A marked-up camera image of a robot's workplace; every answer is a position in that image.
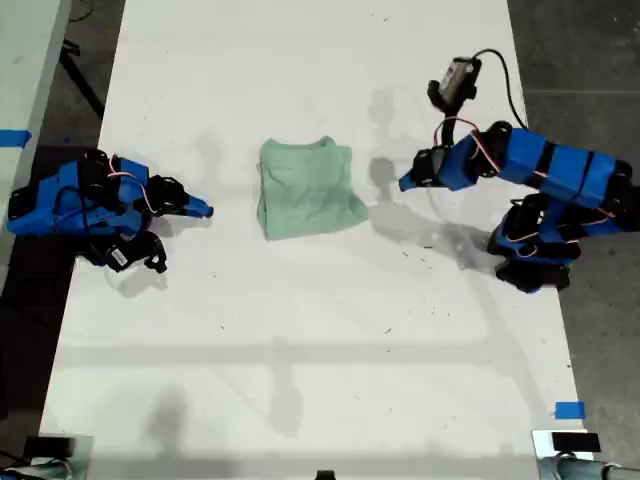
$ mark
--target concrete floor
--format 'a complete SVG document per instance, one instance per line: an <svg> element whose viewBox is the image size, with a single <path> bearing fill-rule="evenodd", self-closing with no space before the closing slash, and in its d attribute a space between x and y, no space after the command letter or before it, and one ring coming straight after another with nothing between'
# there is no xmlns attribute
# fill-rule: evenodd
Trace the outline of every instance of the concrete floor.
<svg viewBox="0 0 640 480"><path fill-rule="evenodd" d="M74 15L88 4L94 13L71 23L67 38L81 45L78 65L104 99L124 0L75 0ZM640 3L509 0L509 6L530 127L558 143L608 152L640 172L635 150ZM99 129L94 113L58 68L41 145L96 145ZM584 241L573 284L561 294L587 426L600 434L602 458L635 467L640 467L640 252L634 248L639 239L627 234ZM17 437L18 432L3 432L0 423L0 447L5 439L15 445Z"/></svg>

